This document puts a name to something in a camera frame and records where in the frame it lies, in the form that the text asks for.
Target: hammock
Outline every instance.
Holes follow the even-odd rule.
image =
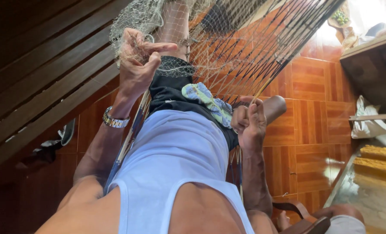
[[[124,28],[140,30],[148,40],[154,41],[152,33],[164,22],[161,9],[165,2],[168,0],[134,0],[121,11],[112,25],[110,37],[117,56],[121,53]],[[189,61],[195,69],[161,69],[160,72],[167,76],[192,75],[195,77],[193,82],[207,81],[208,88],[216,90],[213,93],[215,97],[232,106],[244,104],[237,101],[237,97],[258,97],[343,2],[186,0],[190,10],[187,41],[190,45]],[[144,117],[148,115],[149,102],[149,92],[146,91],[107,185],[141,129]],[[232,183],[238,186],[242,195],[239,147],[229,157]]]

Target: hand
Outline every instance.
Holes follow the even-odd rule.
[[[242,96],[243,102],[252,102],[253,96]],[[238,132],[239,146],[244,155],[253,155],[263,151],[263,140],[267,119],[264,114],[263,101],[256,99],[249,107],[239,106],[232,116],[231,127]]]
[[[160,66],[159,52],[177,50],[175,43],[144,42],[142,32],[126,28],[121,46],[120,90],[138,98],[150,86],[154,73]]]

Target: man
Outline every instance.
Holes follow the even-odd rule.
[[[106,122],[79,163],[73,188],[38,234],[277,233],[269,219],[272,204],[262,143],[267,124],[285,112],[284,99],[256,99],[249,107],[238,107],[231,122],[237,134],[219,124],[205,106],[186,100],[181,88],[192,82],[191,76],[156,72],[162,60],[175,67],[188,65],[188,47],[178,41],[188,36],[188,9],[182,1],[164,5],[164,11],[172,9],[177,15],[163,15],[159,43],[144,42],[137,30],[124,30],[120,88],[107,118],[127,119],[148,88],[152,101],[150,116],[109,193],[103,195],[103,185],[123,128]],[[180,35],[167,36],[175,31]],[[251,102],[253,97],[240,99]],[[228,152],[237,144],[243,151],[243,204],[236,186],[225,182]]]

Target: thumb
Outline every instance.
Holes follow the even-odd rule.
[[[161,64],[161,57],[158,52],[153,52],[150,55],[150,58],[148,59],[148,62],[144,65],[145,72],[151,77],[154,76],[155,70],[160,66]]]
[[[252,127],[258,127],[258,108],[257,104],[253,103],[248,107],[248,119],[249,125]]]

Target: fishing net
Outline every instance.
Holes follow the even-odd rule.
[[[235,106],[242,104],[239,95],[259,96],[343,1],[134,0],[114,21],[110,39],[118,64],[126,59],[120,57],[125,28],[141,31],[151,42],[177,43],[185,48],[189,67],[162,64],[159,71],[192,75],[194,82],[204,82],[215,97]],[[171,30],[164,30],[166,24]],[[118,163],[141,128],[148,105],[146,92]]]

